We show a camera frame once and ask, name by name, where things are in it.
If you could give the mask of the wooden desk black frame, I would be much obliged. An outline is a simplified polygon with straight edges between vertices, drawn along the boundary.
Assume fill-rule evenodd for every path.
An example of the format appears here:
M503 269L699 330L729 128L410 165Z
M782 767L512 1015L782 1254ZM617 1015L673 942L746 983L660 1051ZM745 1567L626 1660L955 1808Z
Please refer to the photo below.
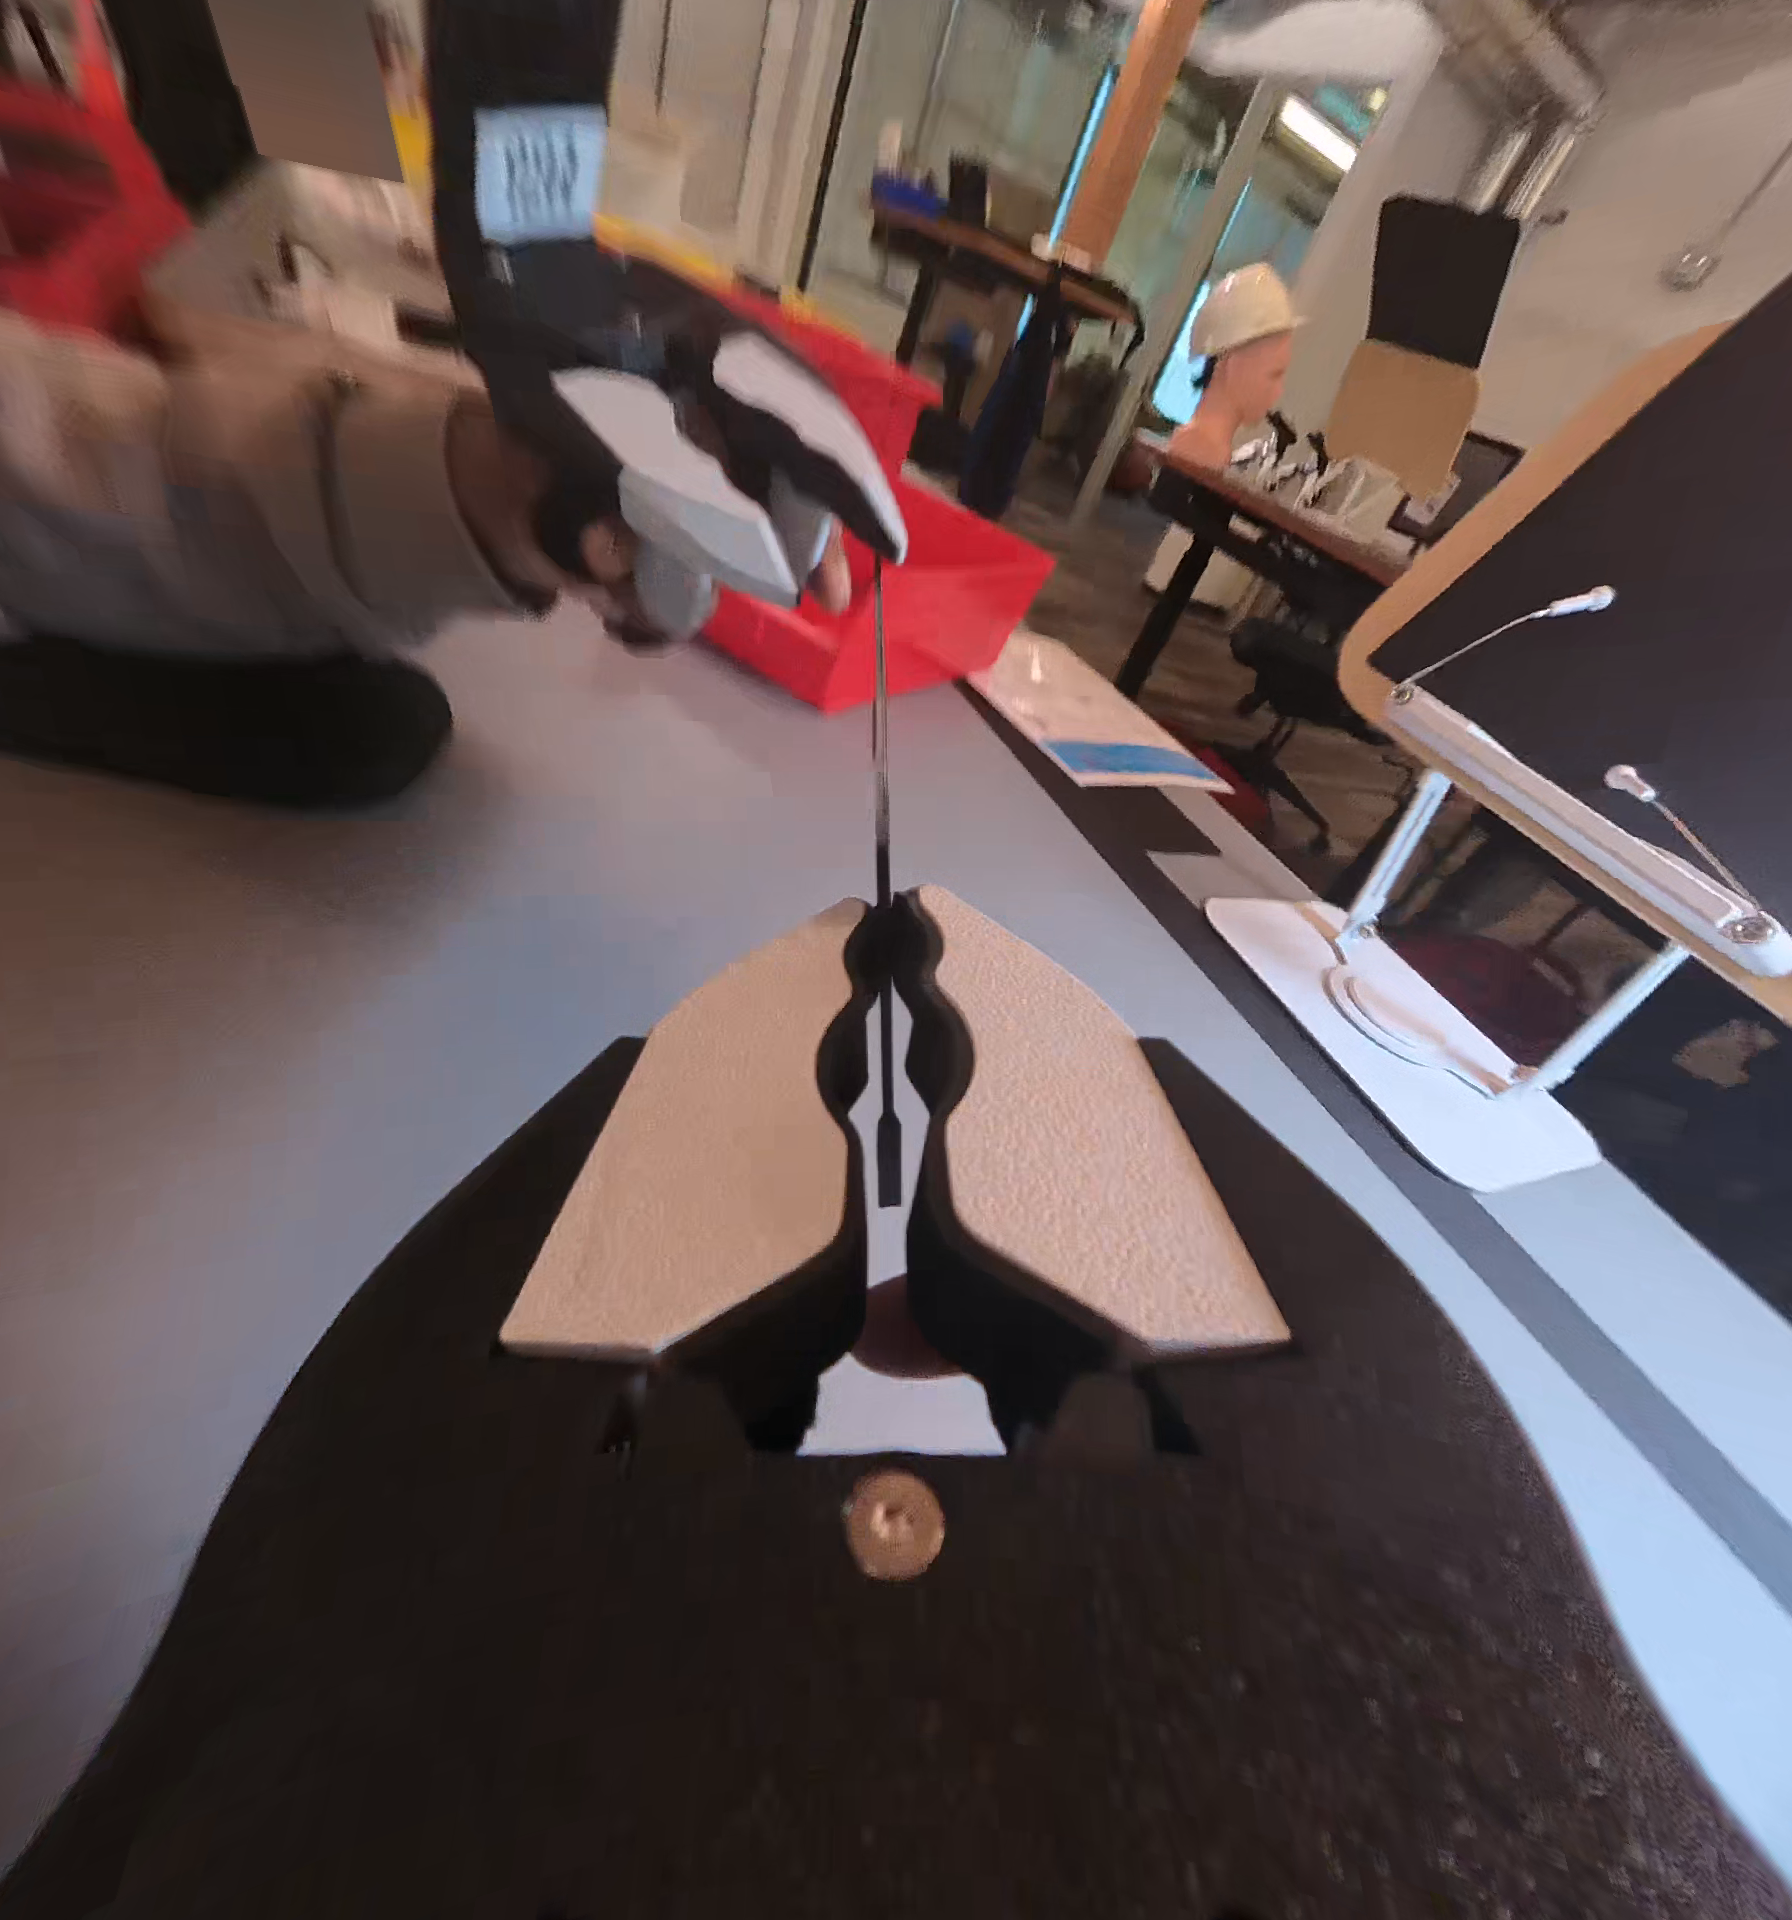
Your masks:
M1079 322L1127 330L1123 369L1146 342L1143 312L1135 299L1112 281L1085 275L1063 259L1046 259L988 228L970 228L883 198L868 200L868 220L873 244L910 261L917 269L904 326L890 354L901 369L912 367L923 343L930 308L945 286L978 295L1011 289L1024 299L1053 288L1065 309Z

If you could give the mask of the beige chair with black cover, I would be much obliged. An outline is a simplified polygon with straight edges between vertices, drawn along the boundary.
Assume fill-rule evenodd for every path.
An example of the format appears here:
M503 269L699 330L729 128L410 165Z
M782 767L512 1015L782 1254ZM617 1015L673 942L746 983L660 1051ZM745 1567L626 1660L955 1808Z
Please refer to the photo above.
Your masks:
M1320 429L1334 462L1383 470L1411 499L1451 480L1521 243L1521 220L1493 206L1383 202L1367 324Z

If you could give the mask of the person's left forearm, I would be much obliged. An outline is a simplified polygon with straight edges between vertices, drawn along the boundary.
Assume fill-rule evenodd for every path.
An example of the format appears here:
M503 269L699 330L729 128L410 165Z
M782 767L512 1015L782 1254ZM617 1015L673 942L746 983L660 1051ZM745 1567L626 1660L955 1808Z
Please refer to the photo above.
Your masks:
M490 566L453 491L476 376L278 324L154 346L0 308L0 645L392 657L555 593Z

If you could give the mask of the person's left hand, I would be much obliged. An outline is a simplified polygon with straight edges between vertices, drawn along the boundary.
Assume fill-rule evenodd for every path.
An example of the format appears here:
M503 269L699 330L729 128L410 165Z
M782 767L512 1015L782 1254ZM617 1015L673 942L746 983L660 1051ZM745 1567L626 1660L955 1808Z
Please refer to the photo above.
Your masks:
M543 545L549 499L558 490L546 462L508 433L489 404L453 404L443 438L453 508L483 563L530 620L566 603L589 608L606 636L634 653L662 653L699 638L721 585L673 555L647 547L622 516L588 521L558 561Z

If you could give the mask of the person's right hand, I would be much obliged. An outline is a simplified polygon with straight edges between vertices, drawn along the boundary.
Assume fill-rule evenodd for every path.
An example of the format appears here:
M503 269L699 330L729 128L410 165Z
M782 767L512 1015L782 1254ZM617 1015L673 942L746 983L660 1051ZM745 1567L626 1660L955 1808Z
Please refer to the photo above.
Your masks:
M866 1294L863 1324L850 1357L883 1379L960 1379L965 1369L945 1357L920 1328L908 1276L896 1275Z

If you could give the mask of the mannequin head white helmet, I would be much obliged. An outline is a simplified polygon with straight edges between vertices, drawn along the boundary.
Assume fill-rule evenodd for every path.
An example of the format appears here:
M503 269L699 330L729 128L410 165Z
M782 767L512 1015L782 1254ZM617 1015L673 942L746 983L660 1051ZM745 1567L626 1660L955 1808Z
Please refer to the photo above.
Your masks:
M1244 431L1274 413L1303 324L1290 288L1266 263L1218 279L1191 327L1191 354L1203 361L1200 399L1163 451L1226 468Z

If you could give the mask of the black plate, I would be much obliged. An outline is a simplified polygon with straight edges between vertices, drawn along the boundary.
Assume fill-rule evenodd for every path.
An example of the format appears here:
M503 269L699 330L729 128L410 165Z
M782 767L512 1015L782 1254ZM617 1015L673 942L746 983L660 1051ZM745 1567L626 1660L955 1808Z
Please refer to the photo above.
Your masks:
M896 1049L895 1049L895 988L889 976L889 941L892 926L892 844L890 844L890 740L889 740L889 650L883 626L883 558L874 558L873 572L873 645L874 684L871 702L871 757L873 757L873 830L874 830L874 914L880 936L880 1084L881 1106L874 1133L876 1154L876 1203L880 1210L899 1210L904 1200L904 1136L896 1111Z

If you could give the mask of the red plastic basket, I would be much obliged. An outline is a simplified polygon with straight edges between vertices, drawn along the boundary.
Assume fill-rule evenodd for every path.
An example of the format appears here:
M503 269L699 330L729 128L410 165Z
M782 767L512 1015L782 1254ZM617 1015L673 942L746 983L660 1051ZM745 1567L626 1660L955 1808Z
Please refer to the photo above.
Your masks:
M138 312L189 214L141 141L96 6L73 6L68 86L0 78L0 308L91 335Z

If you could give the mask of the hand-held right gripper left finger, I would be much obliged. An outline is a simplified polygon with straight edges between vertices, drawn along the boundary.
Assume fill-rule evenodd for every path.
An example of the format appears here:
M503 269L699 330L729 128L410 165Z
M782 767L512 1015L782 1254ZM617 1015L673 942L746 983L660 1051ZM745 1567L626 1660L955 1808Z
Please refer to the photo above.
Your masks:
M501 1328L507 1352L662 1360L836 1243L855 1098L825 1096L817 1065L866 916L809 916L646 1034Z

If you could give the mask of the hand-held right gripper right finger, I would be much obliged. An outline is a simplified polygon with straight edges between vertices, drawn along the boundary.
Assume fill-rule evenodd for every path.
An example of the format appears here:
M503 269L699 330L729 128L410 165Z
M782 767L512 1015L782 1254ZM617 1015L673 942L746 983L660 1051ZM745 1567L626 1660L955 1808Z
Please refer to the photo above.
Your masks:
M1130 1027L942 886L914 896L930 986L970 1046L951 1220L1139 1363L1290 1343L1266 1284Z

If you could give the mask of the white metal rod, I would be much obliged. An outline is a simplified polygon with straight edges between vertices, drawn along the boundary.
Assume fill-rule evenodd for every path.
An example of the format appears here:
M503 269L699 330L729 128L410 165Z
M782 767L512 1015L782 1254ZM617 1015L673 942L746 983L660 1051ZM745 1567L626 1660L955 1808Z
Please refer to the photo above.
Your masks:
M1386 835L1372 844L1358 861L1355 861L1358 884L1353 898L1348 898L1339 933L1331 936L1331 949L1343 966L1351 962L1356 942L1377 933L1377 924L1388 906L1390 893L1403 877L1412 853L1422 844L1449 792L1449 777L1435 767L1425 767L1411 788L1411 796L1394 813Z
M1534 1099L1560 1089L1688 959L1688 949L1666 942L1631 972L1546 1061L1515 1068L1502 1098Z

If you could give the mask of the blue white paper sheet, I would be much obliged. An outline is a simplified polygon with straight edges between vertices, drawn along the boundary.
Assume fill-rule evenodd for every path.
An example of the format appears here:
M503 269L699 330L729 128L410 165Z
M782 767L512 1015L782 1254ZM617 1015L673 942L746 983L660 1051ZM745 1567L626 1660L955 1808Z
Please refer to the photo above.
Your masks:
M1014 630L965 684L1079 788L1234 795L1229 782L1053 638Z

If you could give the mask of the low red plastic bin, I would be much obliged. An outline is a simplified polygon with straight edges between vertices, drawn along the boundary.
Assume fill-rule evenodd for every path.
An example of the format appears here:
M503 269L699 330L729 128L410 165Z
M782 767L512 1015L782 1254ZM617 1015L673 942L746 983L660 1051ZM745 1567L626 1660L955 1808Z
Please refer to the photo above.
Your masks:
M895 360L798 305L726 286L738 314L761 322L850 407L908 521L908 558L883 569L889 691L899 697L987 671L1024 620L1053 563L1037 545L904 474L938 389ZM779 610L726 590L699 641L792 700L823 713L873 700L873 555L843 536L852 602L841 616L812 603Z

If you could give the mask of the dark red floor container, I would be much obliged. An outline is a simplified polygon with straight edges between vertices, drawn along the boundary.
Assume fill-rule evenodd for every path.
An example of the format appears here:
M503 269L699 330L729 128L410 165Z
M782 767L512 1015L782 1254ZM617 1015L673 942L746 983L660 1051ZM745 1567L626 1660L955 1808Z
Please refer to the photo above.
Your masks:
M1585 1019L1568 970L1481 933L1394 933L1390 949L1509 1061L1536 1068Z

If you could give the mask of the black board with wooden rim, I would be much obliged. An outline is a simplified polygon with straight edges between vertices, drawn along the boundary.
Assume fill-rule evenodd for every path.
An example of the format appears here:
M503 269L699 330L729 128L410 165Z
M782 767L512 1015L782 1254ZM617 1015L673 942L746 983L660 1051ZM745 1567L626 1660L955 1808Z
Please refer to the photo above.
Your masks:
M1602 616L1495 638L1425 689L1604 819L1682 853L1654 813L1604 788L1608 767L1638 767L1792 933L1792 277L1614 379L1364 612L1339 657L1366 721L1792 1027L1792 976L1702 949L1390 731L1392 684L1597 585L1617 593Z

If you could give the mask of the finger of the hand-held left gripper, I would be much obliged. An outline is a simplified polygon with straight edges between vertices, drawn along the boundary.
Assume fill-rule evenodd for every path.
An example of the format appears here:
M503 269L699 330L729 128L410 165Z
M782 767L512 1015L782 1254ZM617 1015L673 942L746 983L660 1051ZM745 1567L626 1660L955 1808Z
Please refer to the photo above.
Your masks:
M794 608L803 584L773 518L684 433L673 399L618 370L558 370L553 394L618 470L644 610L709 610L719 588Z
M764 332L714 352L714 425L732 474L764 508L786 563L818 563L843 528L883 563L908 558L908 524L856 415Z

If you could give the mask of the long wooden desk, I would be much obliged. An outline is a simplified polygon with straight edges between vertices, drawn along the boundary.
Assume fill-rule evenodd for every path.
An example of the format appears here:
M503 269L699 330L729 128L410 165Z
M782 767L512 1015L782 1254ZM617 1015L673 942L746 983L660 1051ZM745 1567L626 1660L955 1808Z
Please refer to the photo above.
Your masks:
M1340 638L1411 566L1370 540L1329 528L1320 516L1283 506L1263 490L1172 451L1152 465L1149 502L1185 530L1154 607L1115 675L1117 691L1137 702L1216 556L1266 584L1297 612Z

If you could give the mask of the white metal bracket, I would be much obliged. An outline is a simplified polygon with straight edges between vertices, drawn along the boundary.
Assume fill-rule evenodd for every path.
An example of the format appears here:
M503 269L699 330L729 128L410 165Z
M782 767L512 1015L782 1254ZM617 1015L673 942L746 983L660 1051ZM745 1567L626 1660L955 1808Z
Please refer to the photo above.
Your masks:
M1497 803L1509 803L1514 813L1549 832L1595 875L1617 880L1654 914L1666 916L1675 932L1694 939L1702 949L1725 957L1753 979L1790 979L1790 929L1753 899L1746 886L1669 809L1660 789L1638 767L1608 767L1604 773L1604 788L1612 795L1625 795L1654 813L1682 842L1682 853L1665 850L1638 832L1604 819L1604 814L1538 775L1497 738L1425 689L1434 673L1491 645L1495 638L1536 621L1602 616L1614 600L1617 593L1610 585L1560 597L1417 669L1388 689L1386 715L1390 731L1414 747L1429 747L1435 757L1442 757L1473 792Z

